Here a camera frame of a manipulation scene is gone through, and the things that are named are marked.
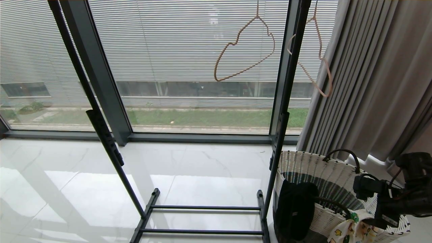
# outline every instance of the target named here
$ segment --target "glossy floor tile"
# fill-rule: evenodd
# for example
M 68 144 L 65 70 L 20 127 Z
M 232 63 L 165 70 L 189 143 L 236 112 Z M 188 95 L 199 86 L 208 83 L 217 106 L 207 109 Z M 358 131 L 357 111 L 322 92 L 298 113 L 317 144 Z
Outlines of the glossy floor tile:
M 143 206 L 155 187 L 158 204 L 212 206 L 257 206 L 257 190 L 267 189 L 270 146 L 129 143 L 120 151 Z M 0 166 L 1 243 L 129 242 L 140 217 L 99 142 L 3 139 Z M 276 242 L 271 214 L 268 223 Z M 415 219 L 413 234 L 401 242 L 431 242 L 430 225 Z M 147 227 L 259 230 L 260 224 L 257 214 L 158 210 Z M 261 238 L 150 234 L 141 242 Z

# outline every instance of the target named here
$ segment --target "white patterned cloth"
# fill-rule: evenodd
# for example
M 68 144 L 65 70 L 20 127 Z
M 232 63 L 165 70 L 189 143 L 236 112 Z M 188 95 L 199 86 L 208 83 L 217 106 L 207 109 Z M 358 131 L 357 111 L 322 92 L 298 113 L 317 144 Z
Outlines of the white patterned cloth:
M 371 243 L 384 232 L 383 229 L 365 224 L 366 218 L 373 218 L 366 210 L 351 211 L 351 218 L 338 224 L 328 237 L 329 243 Z

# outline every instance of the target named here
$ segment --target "black basket handle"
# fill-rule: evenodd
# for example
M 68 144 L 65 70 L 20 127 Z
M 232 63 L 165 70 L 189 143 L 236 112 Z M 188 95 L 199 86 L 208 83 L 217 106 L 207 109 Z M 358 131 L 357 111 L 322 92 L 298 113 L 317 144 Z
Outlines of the black basket handle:
M 348 210 L 347 207 L 343 206 L 342 204 L 332 201 L 330 199 L 327 198 L 322 198 L 322 197 L 315 197 L 315 201 L 324 201 L 324 202 L 328 202 L 331 203 L 333 205 L 336 205 L 338 207 L 340 207 L 344 212 L 345 212 L 345 219 L 348 220 L 351 218 L 351 212 Z
M 352 152 L 351 150 L 343 149 L 343 148 L 335 149 L 335 150 L 329 152 L 329 153 L 326 155 L 326 157 L 323 158 L 323 161 L 325 161 L 325 162 L 329 161 L 329 160 L 330 160 L 330 155 L 332 155 L 333 153 L 338 152 L 338 151 L 343 151 L 343 152 L 350 153 L 350 154 L 354 157 L 354 161 L 356 162 L 356 174 L 360 174 L 360 163 L 359 163 L 359 159 L 357 159 L 357 156 L 356 156 L 356 155 L 354 154 L 354 152 Z

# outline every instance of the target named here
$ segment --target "laundry basket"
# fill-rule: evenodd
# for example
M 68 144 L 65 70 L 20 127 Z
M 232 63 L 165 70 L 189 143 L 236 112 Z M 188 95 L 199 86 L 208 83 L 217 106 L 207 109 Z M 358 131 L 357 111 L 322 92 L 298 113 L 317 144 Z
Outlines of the laundry basket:
M 343 161 L 330 159 L 329 156 L 336 151 L 339 150 L 330 152 L 327 157 L 306 152 L 282 152 L 274 185 L 273 218 L 275 218 L 284 180 L 295 184 L 314 183 L 318 187 L 321 198 L 331 199 L 352 211 L 365 209 L 371 214 L 375 213 L 377 195 L 375 194 L 373 198 L 363 201 L 357 199 L 353 191 L 354 177 L 366 172 L 361 170 L 359 166 L 354 167 Z M 302 242 L 327 242 L 332 229 L 346 220 L 344 216 L 344 210 L 335 204 L 324 201 L 315 203 L 314 219 L 306 238 Z M 280 243 L 288 242 L 287 239 L 280 237 L 276 226 L 275 232 Z M 401 215 L 399 227 L 387 227 L 383 233 L 376 237 L 375 242 L 391 242 L 409 232 L 410 224 L 407 218 Z

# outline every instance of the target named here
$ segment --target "clothes rack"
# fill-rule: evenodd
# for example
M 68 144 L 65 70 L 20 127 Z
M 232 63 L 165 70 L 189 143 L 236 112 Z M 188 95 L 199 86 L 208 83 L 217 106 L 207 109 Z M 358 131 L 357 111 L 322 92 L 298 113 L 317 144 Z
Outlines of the clothes rack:
M 277 123 L 276 136 L 272 138 L 272 156 L 270 159 L 270 180 L 267 188 L 267 194 L 264 200 L 264 195 L 261 190 L 257 192 L 257 207 L 220 207 L 220 206 L 174 206 L 174 205 L 156 205 L 157 199 L 160 195 L 158 188 L 155 188 L 151 194 L 150 200 L 146 207 L 143 209 L 141 206 L 135 192 L 130 185 L 126 174 L 124 173 L 122 166 L 124 165 L 123 159 L 120 152 L 118 151 L 117 145 L 115 144 L 114 138 L 112 137 L 108 125 L 105 122 L 102 112 L 97 104 L 96 98 L 91 89 L 90 83 L 88 82 L 85 72 L 80 64 L 79 57 L 75 51 L 73 41 L 69 35 L 66 23 L 62 16 L 62 10 L 60 3 L 58 1 L 49 0 L 49 6 L 53 12 L 54 18 L 56 20 L 57 26 L 59 28 L 60 34 L 65 43 L 68 54 L 71 58 L 72 64 L 76 70 L 78 78 L 84 89 L 84 92 L 89 99 L 91 110 L 86 111 L 106 153 L 108 154 L 112 165 L 117 171 L 123 185 L 125 186 L 133 204 L 135 205 L 138 213 L 140 214 L 140 221 L 134 231 L 134 234 L 130 240 L 131 243 L 138 243 L 141 240 L 143 233 L 186 233 L 186 234 L 219 234 L 219 235 L 261 235 L 264 243 L 270 243 L 269 230 L 267 225 L 267 213 L 270 206 L 270 198 L 273 191 L 273 185 L 277 173 L 277 162 L 279 161 L 282 146 L 285 138 L 286 127 L 288 124 L 289 113 L 288 113 L 288 103 L 289 97 L 292 89 L 292 83 L 294 81 L 295 68 L 297 66 L 300 47 L 302 44 L 302 38 L 305 31 L 305 25 L 307 22 L 308 11 L 311 5 L 311 0 L 290 0 L 288 4 L 288 13 L 290 13 L 290 8 L 292 1 L 299 1 L 297 7 L 297 18 L 295 23 L 295 36 L 294 42 L 291 44 L 292 55 L 289 57 L 289 66 L 285 78 L 285 86 L 282 94 L 282 107 L 281 113 L 279 114 Z M 150 219 L 150 215 L 153 209 L 188 209 L 188 210 L 223 210 L 223 211 L 256 211 L 260 216 L 260 231 L 251 230 L 174 230 L 174 229 L 149 229 L 146 228 L 147 223 Z

